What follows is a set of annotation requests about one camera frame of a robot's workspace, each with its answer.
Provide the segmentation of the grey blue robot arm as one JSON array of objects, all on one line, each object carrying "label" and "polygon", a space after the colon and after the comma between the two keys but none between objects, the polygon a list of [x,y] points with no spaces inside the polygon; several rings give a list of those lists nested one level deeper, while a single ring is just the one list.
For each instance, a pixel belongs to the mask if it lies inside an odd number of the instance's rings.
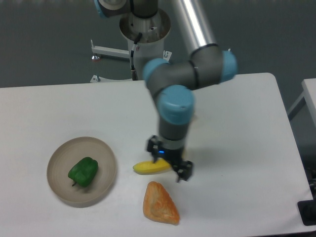
[{"label": "grey blue robot arm", "polygon": [[194,115],[193,91],[231,80],[237,60],[218,46],[202,4],[198,0],[174,0],[189,60],[170,64],[164,40],[170,18],[156,0],[96,0],[101,17],[120,16],[119,28],[128,49],[93,45],[93,60],[110,56],[129,60],[131,80],[143,80],[158,112],[158,134],[147,143],[154,161],[164,159],[179,180],[188,180],[194,165],[183,159],[186,137]]}]

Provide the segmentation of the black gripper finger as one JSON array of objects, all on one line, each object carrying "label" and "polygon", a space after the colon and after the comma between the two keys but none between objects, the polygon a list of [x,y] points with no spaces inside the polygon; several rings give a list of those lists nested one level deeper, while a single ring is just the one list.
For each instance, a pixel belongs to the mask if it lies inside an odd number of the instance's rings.
[{"label": "black gripper finger", "polygon": [[194,164],[189,160],[181,160],[172,163],[171,167],[177,174],[178,178],[176,182],[179,183],[181,180],[188,181],[192,176]]},{"label": "black gripper finger", "polygon": [[156,135],[153,135],[151,138],[149,138],[147,143],[147,152],[152,155],[153,163],[156,163],[158,160],[159,145],[160,141]]}]

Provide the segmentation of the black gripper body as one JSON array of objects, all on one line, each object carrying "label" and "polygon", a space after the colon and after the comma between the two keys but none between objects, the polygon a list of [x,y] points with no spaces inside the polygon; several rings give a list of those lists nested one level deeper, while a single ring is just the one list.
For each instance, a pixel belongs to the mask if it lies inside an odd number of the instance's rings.
[{"label": "black gripper body", "polygon": [[184,140],[171,141],[157,138],[154,144],[154,163],[159,158],[162,158],[172,167],[180,168],[183,162],[182,154],[184,146]]}]

